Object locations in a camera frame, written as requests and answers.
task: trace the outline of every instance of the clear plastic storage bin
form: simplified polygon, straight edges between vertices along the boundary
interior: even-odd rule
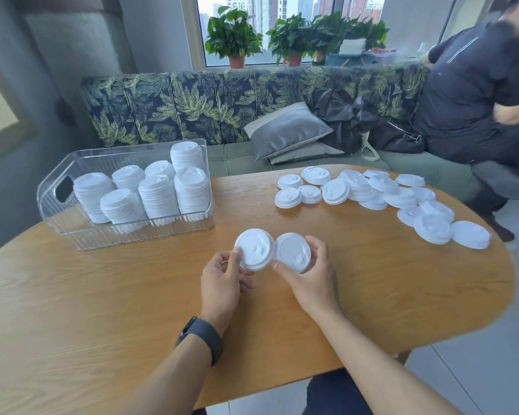
[[[209,178],[206,141],[192,141],[202,149],[206,167],[203,170]],[[73,181],[86,173],[102,172],[111,176],[114,171],[129,164],[136,164],[145,169],[154,161],[171,161],[171,147],[179,142],[98,148],[70,153],[39,185],[36,196],[42,220],[58,234],[68,237],[80,251],[212,228],[212,201],[207,210],[209,216],[203,220],[193,221],[193,217],[201,213],[173,216],[177,217],[176,221],[167,225],[159,223],[165,217],[146,219],[142,220],[142,228],[132,231],[129,229],[134,226],[134,222],[92,223],[73,193]]]

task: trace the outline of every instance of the person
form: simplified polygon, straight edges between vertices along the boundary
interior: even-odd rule
[[[472,164],[485,183],[467,205],[504,241],[494,212],[519,199],[519,0],[496,22],[466,29],[430,49],[431,68],[413,119],[427,150]]]
[[[336,276],[327,246],[315,237],[306,236],[306,240],[314,262],[309,271],[297,274],[276,261],[273,269],[288,282],[299,305],[319,325],[345,370],[313,377],[304,413],[461,414],[346,319],[338,304]],[[219,338],[237,309],[240,293],[251,293],[256,288],[253,273],[240,267],[241,254],[238,247],[218,253],[202,272],[200,320]],[[135,393],[125,415],[189,415],[193,411],[209,367],[219,358],[220,344],[203,328],[182,335],[184,338],[171,355]],[[183,332],[187,329],[193,328],[187,325]]]

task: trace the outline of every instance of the tiled floor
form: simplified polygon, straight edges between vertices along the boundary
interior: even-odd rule
[[[497,215],[519,247],[519,201]],[[465,415],[519,415],[519,282],[515,303],[492,326],[412,352],[406,367]],[[308,380],[208,408],[208,415],[300,415]]]

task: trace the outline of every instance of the gray pillow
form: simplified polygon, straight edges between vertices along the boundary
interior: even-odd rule
[[[337,150],[336,148],[327,146],[319,141],[314,141],[305,146],[298,147],[295,150],[276,155],[275,157],[270,157],[268,160],[271,164],[292,163],[294,161],[338,156],[342,154],[345,154],[342,150]]]
[[[313,115],[305,102],[271,112],[244,127],[256,153],[256,161],[275,157],[312,143],[332,132]]]

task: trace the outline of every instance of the wooden table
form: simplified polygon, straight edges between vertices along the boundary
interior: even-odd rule
[[[347,167],[326,168],[337,176]],[[299,170],[214,179],[212,230],[78,252],[40,223],[0,249],[0,414],[102,414],[123,405],[200,312],[203,266],[252,227],[323,239],[346,315],[389,353],[483,328],[512,301],[513,264],[495,234],[476,251],[427,243],[391,207],[280,210],[277,180],[290,173]],[[437,198],[458,220],[486,226],[449,195]],[[267,268],[256,281],[198,406],[341,367],[284,280]]]

